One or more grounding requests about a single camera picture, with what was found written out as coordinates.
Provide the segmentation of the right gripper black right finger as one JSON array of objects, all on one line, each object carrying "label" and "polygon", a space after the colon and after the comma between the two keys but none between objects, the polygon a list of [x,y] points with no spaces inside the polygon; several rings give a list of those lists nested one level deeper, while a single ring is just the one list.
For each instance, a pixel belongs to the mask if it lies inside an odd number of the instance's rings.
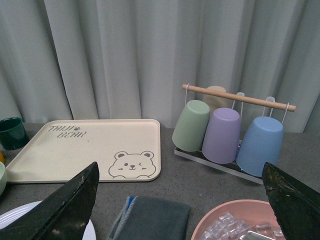
[{"label": "right gripper black right finger", "polygon": [[262,181],[285,239],[318,240],[320,193],[269,162],[264,164]]}]

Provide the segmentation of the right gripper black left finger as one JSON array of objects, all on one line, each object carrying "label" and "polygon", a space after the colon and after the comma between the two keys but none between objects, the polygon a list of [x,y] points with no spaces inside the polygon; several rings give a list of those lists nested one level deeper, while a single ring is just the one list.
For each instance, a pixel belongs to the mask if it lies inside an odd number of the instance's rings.
[{"label": "right gripper black left finger", "polygon": [[81,240],[96,201],[100,172],[93,162],[0,231],[2,240]]}]

